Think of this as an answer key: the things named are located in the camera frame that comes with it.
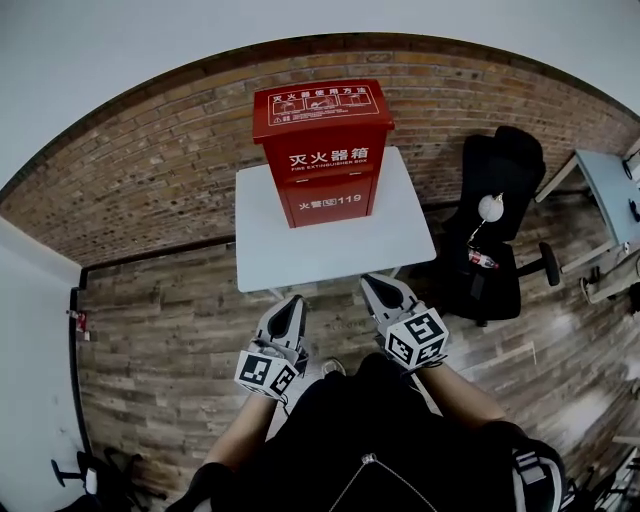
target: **white wall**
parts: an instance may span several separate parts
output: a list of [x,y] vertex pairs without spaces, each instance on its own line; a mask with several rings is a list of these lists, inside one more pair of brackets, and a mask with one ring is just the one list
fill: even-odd
[[79,274],[0,223],[0,502],[8,512],[50,512],[83,492],[78,482],[60,487],[49,462],[76,469],[82,450],[65,314]]
[[254,43],[364,31],[525,55],[640,113],[637,0],[0,0],[0,186],[69,125],[160,73]]

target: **red fire extinguisher box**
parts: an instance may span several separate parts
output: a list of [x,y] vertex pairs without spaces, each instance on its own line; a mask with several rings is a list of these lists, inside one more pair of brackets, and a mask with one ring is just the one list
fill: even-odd
[[289,227],[370,215],[391,114],[376,80],[256,92],[264,146]]

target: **blue desk top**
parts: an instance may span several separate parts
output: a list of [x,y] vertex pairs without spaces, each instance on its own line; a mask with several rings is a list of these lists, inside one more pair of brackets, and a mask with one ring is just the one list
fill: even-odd
[[635,201],[640,212],[640,190],[627,178],[622,159],[583,149],[576,150],[576,157],[615,242],[640,240],[640,223],[629,208],[629,200]]

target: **brick wall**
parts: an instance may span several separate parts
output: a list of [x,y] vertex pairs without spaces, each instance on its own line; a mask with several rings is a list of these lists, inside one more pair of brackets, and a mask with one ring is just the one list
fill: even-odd
[[458,199],[472,133],[523,128],[550,171],[575,147],[620,154],[640,136],[639,118],[603,93],[518,56],[422,36],[317,36],[218,55],[115,98],[20,170],[0,215],[82,265],[233,234],[235,173],[265,162],[254,91],[361,77],[380,82],[396,121],[388,143],[425,204]]

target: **white desk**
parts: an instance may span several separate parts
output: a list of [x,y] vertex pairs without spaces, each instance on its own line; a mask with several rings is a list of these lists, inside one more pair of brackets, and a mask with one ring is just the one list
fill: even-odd
[[436,257],[400,152],[384,150],[373,213],[291,229],[268,165],[236,176],[236,258],[241,292],[272,290],[400,267]]
[[580,256],[564,265],[563,273],[587,263],[596,256],[625,242],[640,240],[640,223],[633,218],[629,208],[629,200],[635,201],[640,209],[640,191],[622,167],[622,159],[615,155],[606,155],[577,149],[575,155],[567,162],[551,181],[536,196],[536,202],[542,201],[549,192],[576,167],[579,167],[591,187],[600,212],[604,217],[610,238],[600,247]]

